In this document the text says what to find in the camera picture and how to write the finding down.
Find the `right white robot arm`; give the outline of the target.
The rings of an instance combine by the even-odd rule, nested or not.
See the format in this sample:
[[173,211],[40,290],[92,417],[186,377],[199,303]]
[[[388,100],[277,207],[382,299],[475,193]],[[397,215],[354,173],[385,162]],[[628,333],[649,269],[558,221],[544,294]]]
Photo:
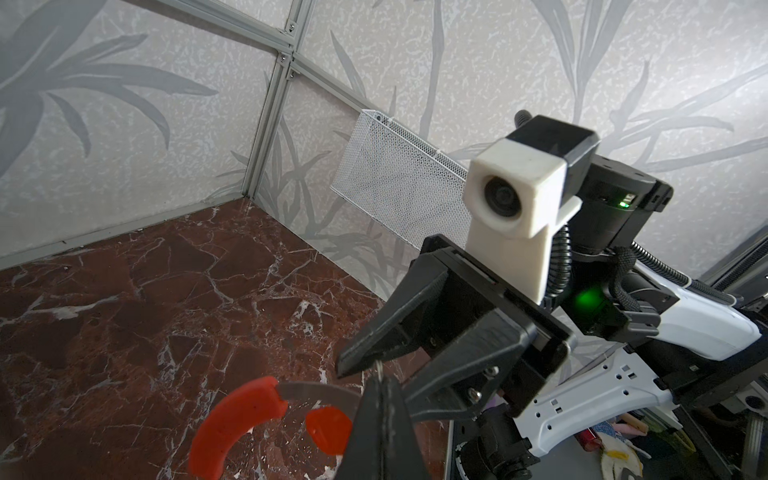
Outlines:
[[527,479],[567,436],[611,416],[670,405],[711,469],[735,477],[693,411],[754,380],[767,330],[731,295],[694,281],[636,243],[672,188],[595,159],[582,209],[543,230],[540,300],[501,277],[503,254],[426,238],[382,310],[341,351],[346,377],[423,349],[401,391],[415,422],[472,420],[458,451],[466,479]]

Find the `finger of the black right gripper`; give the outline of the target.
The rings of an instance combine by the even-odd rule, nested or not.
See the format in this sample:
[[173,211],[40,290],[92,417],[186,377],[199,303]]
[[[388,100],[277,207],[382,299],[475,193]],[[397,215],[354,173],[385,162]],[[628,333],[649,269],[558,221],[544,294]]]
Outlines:
[[499,309],[475,321],[403,386],[415,422],[476,417],[536,339],[536,326]]
[[410,354],[430,358],[480,319],[480,271],[458,254],[422,254],[336,359],[340,378]]

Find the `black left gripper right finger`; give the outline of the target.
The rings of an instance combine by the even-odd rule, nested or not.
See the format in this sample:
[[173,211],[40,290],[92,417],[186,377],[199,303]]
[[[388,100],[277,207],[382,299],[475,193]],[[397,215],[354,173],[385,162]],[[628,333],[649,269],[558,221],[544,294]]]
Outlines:
[[400,384],[382,380],[382,478],[429,479]]

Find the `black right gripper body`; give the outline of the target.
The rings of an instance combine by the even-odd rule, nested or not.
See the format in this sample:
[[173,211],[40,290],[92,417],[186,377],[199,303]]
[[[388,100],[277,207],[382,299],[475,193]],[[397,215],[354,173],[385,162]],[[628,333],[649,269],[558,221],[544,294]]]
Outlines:
[[499,309],[519,323],[531,322],[536,326],[536,339],[493,394],[500,394],[513,416],[519,416],[533,404],[547,380],[571,353],[575,346],[574,333],[548,310],[502,281],[445,236],[425,239],[420,253],[458,254],[476,265],[480,271],[480,318]]

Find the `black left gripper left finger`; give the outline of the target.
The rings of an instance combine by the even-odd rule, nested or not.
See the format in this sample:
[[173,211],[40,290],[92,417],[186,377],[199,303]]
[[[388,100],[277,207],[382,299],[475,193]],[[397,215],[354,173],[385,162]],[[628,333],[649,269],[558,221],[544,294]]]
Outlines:
[[384,382],[366,383],[335,480],[380,479],[384,467]]

